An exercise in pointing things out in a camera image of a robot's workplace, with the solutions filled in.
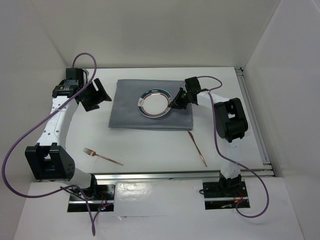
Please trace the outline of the aluminium rail front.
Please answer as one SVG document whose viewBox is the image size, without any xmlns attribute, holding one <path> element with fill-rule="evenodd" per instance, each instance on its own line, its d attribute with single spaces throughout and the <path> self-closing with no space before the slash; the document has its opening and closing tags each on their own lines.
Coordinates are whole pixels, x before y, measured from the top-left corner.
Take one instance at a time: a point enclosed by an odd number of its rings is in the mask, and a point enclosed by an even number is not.
<svg viewBox="0 0 320 240">
<path fill-rule="evenodd" d="M 153 173 L 124 173 L 124 174 L 95 174 L 98 182 L 120 181 L 162 181 L 162 180 L 195 180 L 219 178 L 220 172 L 214 171 L 185 171 L 185 172 L 153 172 Z"/>
</svg>

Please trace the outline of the aluminium rail right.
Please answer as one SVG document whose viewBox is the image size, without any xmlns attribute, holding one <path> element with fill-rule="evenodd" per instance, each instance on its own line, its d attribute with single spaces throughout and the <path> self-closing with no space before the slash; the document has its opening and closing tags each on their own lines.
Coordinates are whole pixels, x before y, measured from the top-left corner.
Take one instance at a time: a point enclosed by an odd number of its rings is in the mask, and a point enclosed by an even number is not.
<svg viewBox="0 0 320 240">
<path fill-rule="evenodd" d="M 255 140 L 257 142 L 257 146 L 259 149 L 259 153 L 260 156 L 262 158 L 262 164 L 263 164 L 263 170 L 265 172 L 272 172 L 272 175 L 274 175 L 274 170 L 272 167 L 272 163 L 270 162 L 270 158 L 265 146 L 265 142 L 262 136 L 262 132 L 260 130 L 257 118 L 256 118 L 256 114 L 255 114 L 255 110 L 254 110 L 254 106 L 249 94 L 249 90 L 245 81 L 245 77 L 244 77 L 244 70 L 241 67 L 235 67 L 235 74 L 242 92 L 242 96 L 244 98 L 245 101 L 245 105 L 247 107 L 247 111 L 248 111 L 248 116 L 250 119 L 250 125 L 251 125 L 251 129 L 254 133 L 254 137 Z"/>
</svg>

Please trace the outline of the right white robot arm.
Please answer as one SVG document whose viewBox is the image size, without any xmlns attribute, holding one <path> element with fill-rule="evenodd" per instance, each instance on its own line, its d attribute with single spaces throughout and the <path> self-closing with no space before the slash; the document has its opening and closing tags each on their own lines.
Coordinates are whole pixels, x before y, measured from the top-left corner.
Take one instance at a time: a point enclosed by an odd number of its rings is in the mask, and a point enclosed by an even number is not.
<svg viewBox="0 0 320 240">
<path fill-rule="evenodd" d="M 222 87 L 201 88 L 199 78 L 185 80 L 175 98 L 168 105 L 172 109 L 186 109 L 189 104 L 203 106 L 213 111 L 213 136 L 218 155 L 224 159 L 219 172 L 218 190 L 226 197 L 233 195 L 242 182 L 240 155 L 241 143 L 249 128 L 246 114 L 239 98 L 227 98 L 213 93 Z"/>
</svg>

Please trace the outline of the grey cloth napkin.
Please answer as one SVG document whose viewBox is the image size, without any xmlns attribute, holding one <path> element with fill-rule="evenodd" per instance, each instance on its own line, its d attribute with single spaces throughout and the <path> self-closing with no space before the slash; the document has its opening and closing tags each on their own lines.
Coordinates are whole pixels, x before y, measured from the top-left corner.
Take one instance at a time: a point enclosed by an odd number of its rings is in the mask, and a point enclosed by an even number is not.
<svg viewBox="0 0 320 240">
<path fill-rule="evenodd" d="M 193 128 L 192 107 L 172 109 L 164 116 L 149 118 L 138 109 L 139 98 L 147 91 L 161 89 L 175 97 L 184 86 L 181 80 L 119 79 L 109 118 L 110 128 L 156 131 L 189 131 Z"/>
</svg>

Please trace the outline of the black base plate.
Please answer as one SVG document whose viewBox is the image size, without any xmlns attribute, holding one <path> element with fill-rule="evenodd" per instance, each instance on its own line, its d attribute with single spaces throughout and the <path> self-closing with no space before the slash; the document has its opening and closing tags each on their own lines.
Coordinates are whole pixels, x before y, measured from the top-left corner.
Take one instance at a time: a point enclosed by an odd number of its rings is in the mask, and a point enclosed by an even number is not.
<svg viewBox="0 0 320 240">
<path fill-rule="evenodd" d="M 82 189 L 85 193 L 89 208 L 92 212 L 113 212 L 116 185 L 115 184 L 97 184 L 94 188 Z M 79 189 L 72 187 L 66 189 L 69 194 L 68 213 L 84 213 L 88 212 L 85 197 Z"/>
<path fill-rule="evenodd" d="M 222 190 L 218 182 L 203 182 L 199 193 L 204 197 L 206 210 L 250 208 L 247 187 L 244 181 L 234 189 Z"/>
</svg>

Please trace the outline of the copper fork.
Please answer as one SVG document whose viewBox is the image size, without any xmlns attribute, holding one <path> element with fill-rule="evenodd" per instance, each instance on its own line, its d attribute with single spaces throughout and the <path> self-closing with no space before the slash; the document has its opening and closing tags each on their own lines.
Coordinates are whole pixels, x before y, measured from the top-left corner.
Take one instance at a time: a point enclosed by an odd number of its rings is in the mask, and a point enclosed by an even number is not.
<svg viewBox="0 0 320 240">
<path fill-rule="evenodd" d="M 95 151 L 93 151 L 93 150 L 91 150 L 91 149 L 89 149 L 89 148 L 86 148 L 86 147 L 85 147 L 85 148 L 83 149 L 83 152 L 86 153 L 87 155 L 91 156 L 91 157 L 97 156 L 97 157 L 99 157 L 99 158 L 101 158 L 101 159 L 107 160 L 107 161 L 112 162 L 112 163 L 115 163 L 115 164 L 117 164 L 117 165 L 124 166 L 124 164 L 122 164 L 122 163 L 120 163 L 120 162 L 118 162 L 118 161 L 115 161 L 115 160 L 113 160 L 113 159 L 110 159 L 110 158 L 108 158 L 108 157 L 105 157 L 105 156 L 103 156 L 103 155 L 97 154 Z"/>
</svg>

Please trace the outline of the aluminium rail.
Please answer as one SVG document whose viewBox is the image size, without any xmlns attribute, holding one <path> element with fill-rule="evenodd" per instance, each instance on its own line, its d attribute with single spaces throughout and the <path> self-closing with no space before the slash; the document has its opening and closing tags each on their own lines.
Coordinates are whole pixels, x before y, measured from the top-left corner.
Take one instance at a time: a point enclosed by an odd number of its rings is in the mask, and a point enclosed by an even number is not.
<svg viewBox="0 0 320 240">
<path fill-rule="evenodd" d="M 235 74 L 242 92 L 242 96 L 244 98 L 245 101 L 245 105 L 247 107 L 247 111 L 248 111 L 248 116 L 250 119 L 250 125 L 251 125 L 251 129 L 254 133 L 254 137 L 255 140 L 257 142 L 257 146 L 259 149 L 259 153 L 260 156 L 262 158 L 262 164 L 263 164 L 263 170 L 265 172 L 272 172 L 272 175 L 274 175 L 274 170 L 272 167 L 272 163 L 270 162 L 270 158 L 265 146 L 265 142 L 262 136 L 262 132 L 260 130 L 257 118 L 256 118 L 256 114 L 255 114 L 255 110 L 254 110 L 254 106 L 249 94 L 249 90 L 245 81 L 245 77 L 244 77 L 244 70 L 241 67 L 235 67 Z"/>
<path fill-rule="evenodd" d="M 185 172 L 153 172 L 153 173 L 124 173 L 124 174 L 95 174 L 98 182 L 120 181 L 162 181 L 162 180 L 195 180 L 219 178 L 220 172 L 214 171 L 185 171 Z"/>
</svg>

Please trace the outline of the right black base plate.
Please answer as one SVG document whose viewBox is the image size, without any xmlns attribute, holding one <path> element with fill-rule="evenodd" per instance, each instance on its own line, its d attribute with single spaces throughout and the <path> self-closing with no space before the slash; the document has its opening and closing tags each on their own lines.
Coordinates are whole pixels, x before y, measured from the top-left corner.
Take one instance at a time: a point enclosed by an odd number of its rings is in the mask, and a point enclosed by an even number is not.
<svg viewBox="0 0 320 240">
<path fill-rule="evenodd" d="M 250 208 L 247 187 L 244 181 L 234 189 L 222 190 L 218 182 L 203 182 L 199 193 L 204 197 L 206 210 Z"/>
</svg>

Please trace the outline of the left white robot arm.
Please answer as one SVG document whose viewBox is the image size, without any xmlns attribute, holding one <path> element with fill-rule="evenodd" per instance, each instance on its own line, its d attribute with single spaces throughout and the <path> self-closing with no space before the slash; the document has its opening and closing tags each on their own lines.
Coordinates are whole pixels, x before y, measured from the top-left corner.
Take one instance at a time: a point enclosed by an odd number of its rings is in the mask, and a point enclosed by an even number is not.
<svg viewBox="0 0 320 240">
<path fill-rule="evenodd" d="M 101 81 L 88 82 L 88 74 L 81 68 L 67 68 L 66 77 L 52 91 L 51 113 L 42 135 L 34 146 L 27 146 L 25 157 L 36 180 L 68 182 L 81 188 L 88 200 L 97 197 L 99 187 L 91 173 L 75 166 L 75 161 L 66 151 L 69 127 L 79 105 L 86 112 L 99 109 L 99 104 L 112 99 Z"/>
</svg>

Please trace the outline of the white plate green red rim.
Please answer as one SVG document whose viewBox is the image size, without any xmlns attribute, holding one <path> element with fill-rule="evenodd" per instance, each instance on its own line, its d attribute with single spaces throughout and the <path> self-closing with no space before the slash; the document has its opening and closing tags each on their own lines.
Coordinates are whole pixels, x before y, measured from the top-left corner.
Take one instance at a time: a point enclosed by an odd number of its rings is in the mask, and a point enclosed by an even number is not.
<svg viewBox="0 0 320 240">
<path fill-rule="evenodd" d="M 172 101 L 173 98 L 168 91 L 155 88 L 140 96 L 137 108 L 144 117 L 155 119 L 166 115 L 170 111 L 169 105 Z"/>
</svg>

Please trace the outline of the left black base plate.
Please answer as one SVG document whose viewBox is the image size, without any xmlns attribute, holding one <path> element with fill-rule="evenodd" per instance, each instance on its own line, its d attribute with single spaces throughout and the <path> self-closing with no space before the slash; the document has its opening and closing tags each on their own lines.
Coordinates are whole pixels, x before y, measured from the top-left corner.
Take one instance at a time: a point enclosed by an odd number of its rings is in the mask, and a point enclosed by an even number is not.
<svg viewBox="0 0 320 240">
<path fill-rule="evenodd" d="M 116 185 L 115 184 L 97 184 L 94 188 L 82 189 L 85 193 L 89 208 L 92 212 L 113 212 Z M 84 213 L 88 212 L 85 197 L 79 189 L 72 187 L 66 189 L 69 194 L 68 213 Z"/>
</svg>

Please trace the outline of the copper knife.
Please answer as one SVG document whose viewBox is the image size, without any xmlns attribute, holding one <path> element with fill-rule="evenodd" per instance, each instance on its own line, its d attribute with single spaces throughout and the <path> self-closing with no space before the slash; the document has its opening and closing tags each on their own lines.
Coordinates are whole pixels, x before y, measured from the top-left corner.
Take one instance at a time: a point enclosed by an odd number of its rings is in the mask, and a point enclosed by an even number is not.
<svg viewBox="0 0 320 240">
<path fill-rule="evenodd" d="M 200 156 L 200 158 L 201 158 L 204 166 L 207 168 L 207 167 L 208 167 L 207 162 L 206 162 L 206 160 L 204 159 L 204 156 L 203 156 L 203 154 L 201 153 L 201 151 L 200 151 L 200 149 L 199 149 L 199 147 L 198 147 L 198 145 L 197 145 L 197 143 L 196 143 L 196 141 L 195 141 L 195 138 L 194 138 L 193 134 L 192 134 L 190 131 L 187 131 L 187 132 L 188 132 L 188 134 L 189 134 L 189 136 L 190 136 L 190 138 L 191 138 L 191 140 L 192 140 L 192 142 L 193 142 L 193 144 L 194 144 L 194 146 L 195 146 L 195 148 L 196 148 L 196 150 L 197 150 L 197 152 L 198 152 L 198 154 L 199 154 L 199 156 Z"/>
</svg>

